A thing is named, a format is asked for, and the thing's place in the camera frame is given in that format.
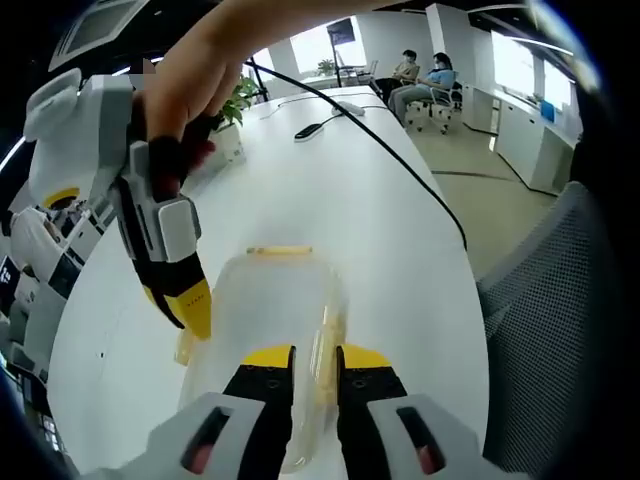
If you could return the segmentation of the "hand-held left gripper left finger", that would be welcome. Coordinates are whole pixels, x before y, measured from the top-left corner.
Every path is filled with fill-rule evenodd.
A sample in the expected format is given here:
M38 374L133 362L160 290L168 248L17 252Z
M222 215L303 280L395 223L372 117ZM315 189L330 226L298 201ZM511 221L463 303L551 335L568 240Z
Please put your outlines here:
M276 479L292 433L296 348L243 359L224 391L209 392L155 427L146 450L84 479Z

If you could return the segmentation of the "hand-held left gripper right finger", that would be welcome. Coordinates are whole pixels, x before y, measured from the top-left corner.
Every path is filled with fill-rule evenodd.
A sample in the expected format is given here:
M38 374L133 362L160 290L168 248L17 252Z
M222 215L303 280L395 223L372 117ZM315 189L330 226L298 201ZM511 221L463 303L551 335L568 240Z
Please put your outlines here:
M409 394L382 354L336 348L337 434L350 479L504 479L475 433L424 394Z

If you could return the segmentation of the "person's right hand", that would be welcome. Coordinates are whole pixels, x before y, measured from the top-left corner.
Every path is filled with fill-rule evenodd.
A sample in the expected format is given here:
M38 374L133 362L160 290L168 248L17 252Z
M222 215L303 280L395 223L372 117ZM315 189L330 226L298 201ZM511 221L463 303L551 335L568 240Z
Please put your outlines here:
M191 31L164 55L140 93L146 139L170 138L180 147L173 161L190 171L213 149L206 138L186 133L201 115L214 116L240 79L242 53L231 43Z

